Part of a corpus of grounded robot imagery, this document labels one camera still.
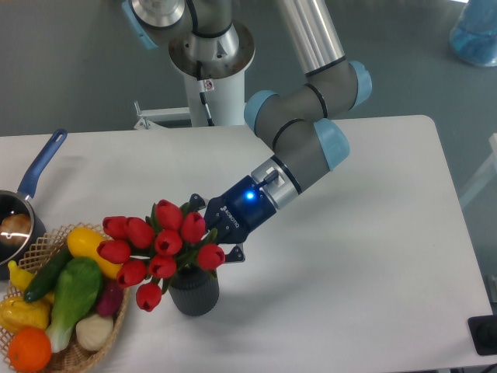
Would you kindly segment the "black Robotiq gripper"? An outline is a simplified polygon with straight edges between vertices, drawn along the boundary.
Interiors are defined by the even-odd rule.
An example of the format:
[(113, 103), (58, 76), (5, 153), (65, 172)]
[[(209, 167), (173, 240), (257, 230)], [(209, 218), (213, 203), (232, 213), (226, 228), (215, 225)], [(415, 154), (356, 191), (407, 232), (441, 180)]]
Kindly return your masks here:
[(225, 255), (226, 263), (245, 262), (242, 243), (276, 213), (271, 200), (251, 176), (245, 176), (219, 197), (209, 199), (193, 193), (179, 209), (184, 218), (191, 212), (204, 216), (207, 229), (217, 229), (216, 243), (237, 244)]

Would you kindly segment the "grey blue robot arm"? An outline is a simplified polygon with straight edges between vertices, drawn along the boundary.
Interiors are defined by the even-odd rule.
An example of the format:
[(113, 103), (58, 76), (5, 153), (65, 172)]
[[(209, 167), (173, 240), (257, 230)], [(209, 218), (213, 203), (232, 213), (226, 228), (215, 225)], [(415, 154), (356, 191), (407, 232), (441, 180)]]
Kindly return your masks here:
[(125, 1), (130, 25), (147, 49), (165, 45), (183, 76), (185, 109), (138, 110), (147, 124), (187, 118), (194, 127), (247, 125), (270, 159), (221, 196), (206, 202), (207, 227), (241, 262), (248, 235), (349, 155), (333, 117), (366, 100), (369, 72), (347, 60), (323, 1), (279, 1), (307, 79), (286, 96), (269, 90), (245, 97), (245, 70), (255, 55), (249, 30), (229, 1)]

